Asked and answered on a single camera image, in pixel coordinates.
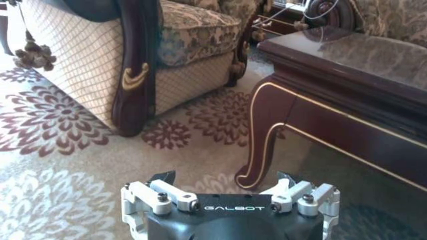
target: floral upholstery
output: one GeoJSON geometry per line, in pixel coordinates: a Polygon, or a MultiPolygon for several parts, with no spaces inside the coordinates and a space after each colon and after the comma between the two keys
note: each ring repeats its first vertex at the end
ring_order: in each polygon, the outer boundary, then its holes
{"type": "Polygon", "coordinates": [[[219,0],[221,12],[242,20],[242,32],[245,31],[259,4],[259,0],[219,0]]]}
{"type": "Polygon", "coordinates": [[[219,0],[173,0],[179,4],[187,4],[194,7],[221,12],[219,0]]]}
{"type": "Polygon", "coordinates": [[[241,36],[241,20],[219,12],[161,0],[163,29],[158,56],[169,66],[233,51],[241,36]]]}
{"type": "Polygon", "coordinates": [[[427,0],[357,0],[364,30],[427,47],[427,0]]]}

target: coffee table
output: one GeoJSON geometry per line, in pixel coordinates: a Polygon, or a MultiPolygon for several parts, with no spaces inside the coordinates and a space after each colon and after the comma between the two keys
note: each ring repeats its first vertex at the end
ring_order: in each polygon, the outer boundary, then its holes
{"type": "Polygon", "coordinates": [[[250,154],[238,185],[261,184],[275,132],[286,128],[426,191],[427,49],[331,26],[273,38],[259,48],[275,72],[251,95],[250,154]]]}

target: maroon flower pattern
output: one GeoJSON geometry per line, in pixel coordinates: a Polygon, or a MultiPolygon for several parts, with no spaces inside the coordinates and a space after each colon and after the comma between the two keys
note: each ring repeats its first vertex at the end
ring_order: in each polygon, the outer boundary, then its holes
{"type": "Polygon", "coordinates": [[[205,99],[187,106],[190,124],[226,145],[249,145],[250,95],[230,89],[218,90],[205,99]]]}
{"type": "Polygon", "coordinates": [[[142,133],[143,141],[157,149],[181,149],[191,137],[189,127],[177,120],[159,120],[142,133]]]}
{"type": "Polygon", "coordinates": [[[45,157],[55,150],[71,155],[91,144],[109,144],[109,127],[57,86],[31,90],[7,96],[17,107],[0,113],[0,127],[10,129],[0,135],[0,151],[45,157]]]}
{"type": "Polygon", "coordinates": [[[0,72],[0,79],[10,82],[34,83],[45,80],[46,78],[34,69],[15,67],[13,70],[0,72]]]}

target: rug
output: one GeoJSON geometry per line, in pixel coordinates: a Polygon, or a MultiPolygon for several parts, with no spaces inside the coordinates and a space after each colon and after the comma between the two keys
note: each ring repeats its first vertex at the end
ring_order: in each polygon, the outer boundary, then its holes
{"type": "MultiPolygon", "coordinates": [[[[250,92],[273,72],[269,62],[251,60],[237,87],[181,105],[139,136],[123,138],[10,60],[0,66],[2,240],[131,239],[121,188],[170,170],[186,191],[247,193],[234,175],[249,157],[250,92]]],[[[424,239],[425,192],[287,131],[278,134],[261,190],[277,183],[279,170],[341,189],[334,239],[424,239]]]]}

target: bolt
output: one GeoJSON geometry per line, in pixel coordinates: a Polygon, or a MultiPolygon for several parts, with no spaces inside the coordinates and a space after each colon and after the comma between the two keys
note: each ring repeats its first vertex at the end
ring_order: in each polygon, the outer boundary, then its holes
{"type": "Polygon", "coordinates": [[[282,210],[282,206],[277,202],[270,204],[270,208],[271,208],[274,213],[278,213],[282,210]]]}
{"type": "Polygon", "coordinates": [[[159,192],[158,200],[159,200],[161,203],[167,202],[169,201],[169,194],[166,192],[159,192]]]}
{"type": "Polygon", "coordinates": [[[190,203],[190,211],[191,212],[197,212],[199,210],[201,210],[201,202],[199,202],[199,200],[191,201],[191,203],[190,203]]]}
{"type": "Polygon", "coordinates": [[[314,200],[315,200],[315,198],[314,198],[314,195],[311,195],[311,194],[305,194],[303,196],[302,196],[302,199],[307,202],[307,203],[313,203],[314,202],[314,200]]]}

